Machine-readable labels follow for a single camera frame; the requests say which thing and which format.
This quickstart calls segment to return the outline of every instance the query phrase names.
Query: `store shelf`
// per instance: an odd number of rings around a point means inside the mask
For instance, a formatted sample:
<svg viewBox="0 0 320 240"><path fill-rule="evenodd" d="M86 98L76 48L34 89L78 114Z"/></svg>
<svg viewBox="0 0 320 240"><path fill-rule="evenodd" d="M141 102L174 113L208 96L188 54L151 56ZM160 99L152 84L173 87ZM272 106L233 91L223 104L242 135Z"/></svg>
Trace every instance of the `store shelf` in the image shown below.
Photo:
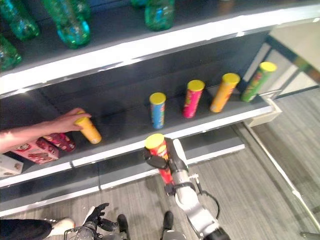
<svg viewBox="0 0 320 240"><path fill-rule="evenodd" d="M29 181L53 172L95 163L117 155L129 153L144 147L144 140L151 134L162 133L168 138L182 138L241 122L272 111L261 97L252 102L243 102L238 93L232 94L220 113L209 111L212 97L217 87L204 91L199 101L196 116L191 119L182 116L185 97L175 97L166 101L165 125L155 130L151 124L149 106L140 106L125 112L96 119L95 125L102 135L98 144L90 144L79 132L73 133L76 150L67 153L57 161L34 165L27 172L0 180L0 187Z"/></svg>
<svg viewBox="0 0 320 240"><path fill-rule="evenodd" d="M91 164L0 190L0 217L99 191L98 166Z"/></svg>
<svg viewBox="0 0 320 240"><path fill-rule="evenodd" d="M33 40L18 42L7 36L23 61L1 73L0 98L274 25L315 18L320 10L316 0L186 0L176 4L174 27L162 32L145 27L143 9L123 6L96 12L90 23L91 42L77 50L63 45L48 20L40 23L42 34Z"/></svg>
<svg viewBox="0 0 320 240"><path fill-rule="evenodd" d="M181 139L188 165L245 148L230 126ZM0 217L158 174L141 150L0 190Z"/></svg>

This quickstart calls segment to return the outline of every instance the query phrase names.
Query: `red pringles can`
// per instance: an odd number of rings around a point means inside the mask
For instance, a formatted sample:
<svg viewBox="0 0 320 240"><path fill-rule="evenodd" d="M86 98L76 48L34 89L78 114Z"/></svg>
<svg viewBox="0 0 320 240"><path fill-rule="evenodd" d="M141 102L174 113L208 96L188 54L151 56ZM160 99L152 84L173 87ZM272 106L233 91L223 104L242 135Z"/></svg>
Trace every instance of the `red pringles can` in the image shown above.
<svg viewBox="0 0 320 240"><path fill-rule="evenodd" d="M51 133L48 136L43 136L43 138L66 152L72 152L76 148L75 143L62 132Z"/></svg>
<svg viewBox="0 0 320 240"><path fill-rule="evenodd" d="M152 155L156 155L164 158L165 160L168 160L165 136L163 136L162 134L156 133L151 136L148 136L145 140L144 145ZM173 183L173 178L171 176L169 168L159 169L159 172L165 184Z"/></svg>
<svg viewBox="0 0 320 240"><path fill-rule="evenodd" d="M196 114L201 94L205 83L201 80L192 80L187 85L183 116L187 119L193 118Z"/></svg>

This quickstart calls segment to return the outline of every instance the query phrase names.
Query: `pringles can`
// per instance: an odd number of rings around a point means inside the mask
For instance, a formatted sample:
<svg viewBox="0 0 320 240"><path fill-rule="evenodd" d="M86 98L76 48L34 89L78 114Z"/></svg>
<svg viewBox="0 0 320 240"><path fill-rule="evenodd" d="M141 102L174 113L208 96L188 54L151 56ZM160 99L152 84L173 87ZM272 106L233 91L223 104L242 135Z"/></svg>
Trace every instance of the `pringles can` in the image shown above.
<svg viewBox="0 0 320 240"><path fill-rule="evenodd" d="M83 114L84 111L79 111L77 114ZM97 144L101 141L102 137L93 123L87 116L79 118L74 122L75 125L82 127L81 133L90 141L92 144Z"/></svg>
<svg viewBox="0 0 320 240"><path fill-rule="evenodd" d="M242 93L241 100L244 102L252 101L262 85L267 81L270 74L275 70L277 70L277 65L274 63L269 61L261 62Z"/></svg>
<svg viewBox="0 0 320 240"><path fill-rule="evenodd" d="M156 155L168 160L167 145L165 136L160 133L148 136L144 142L144 146L150 151L151 155ZM165 184L173 182L173 178L170 173L170 169L159 169L162 179Z"/></svg>
<svg viewBox="0 0 320 240"><path fill-rule="evenodd" d="M72 152L76 149L75 143L62 132L51 133L48 136L43 136L43 138L63 151Z"/></svg>
<svg viewBox="0 0 320 240"><path fill-rule="evenodd" d="M185 118L189 119L195 116L204 88L205 83L201 80L192 80L188 83L183 108L183 116Z"/></svg>
<svg viewBox="0 0 320 240"><path fill-rule="evenodd" d="M239 81L240 77L238 74L235 73L226 73L222 76L222 81L219 86L218 92L213 98L213 101L210 106L211 112L221 112Z"/></svg>
<svg viewBox="0 0 320 240"><path fill-rule="evenodd" d="M166 95L162 92L155 92L150 95L152 126L155 129L162 129L165 124L165 102Z"/></svg>

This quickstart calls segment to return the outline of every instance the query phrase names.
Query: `pink pringles can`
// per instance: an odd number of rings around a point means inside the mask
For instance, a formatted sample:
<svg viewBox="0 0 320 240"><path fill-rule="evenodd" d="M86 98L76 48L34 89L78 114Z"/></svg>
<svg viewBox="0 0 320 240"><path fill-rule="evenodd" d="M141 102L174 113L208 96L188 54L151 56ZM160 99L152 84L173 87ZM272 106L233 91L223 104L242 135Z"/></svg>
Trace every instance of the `pink pringles can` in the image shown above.
<svg viewBox="0 0 320 240"><path fill-rule="evenodd" d="M204 88L205 83L201 80L192 80L188 83L183 108L183 116L185 118L190 119L195 116Z"/></svg>

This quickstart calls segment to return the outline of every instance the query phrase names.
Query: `snack box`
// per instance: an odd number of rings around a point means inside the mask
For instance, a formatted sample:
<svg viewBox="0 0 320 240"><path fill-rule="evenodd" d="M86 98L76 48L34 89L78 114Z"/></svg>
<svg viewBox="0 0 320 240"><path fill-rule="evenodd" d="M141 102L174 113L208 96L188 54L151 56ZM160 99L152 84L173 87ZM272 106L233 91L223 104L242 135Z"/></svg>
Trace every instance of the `snack box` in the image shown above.
<svg viewBox="0 0 320 240"><path fill-rule="evenodd" d="M0 178L20 174L23 167L23 162L0 154Z"/></svg>
<svg viewBox="0 0 320 240"><path fill-rule="evenodd" d="M36 164L45 164L59 158L58 148L41 137L17 147L12 152Z"/></svg>

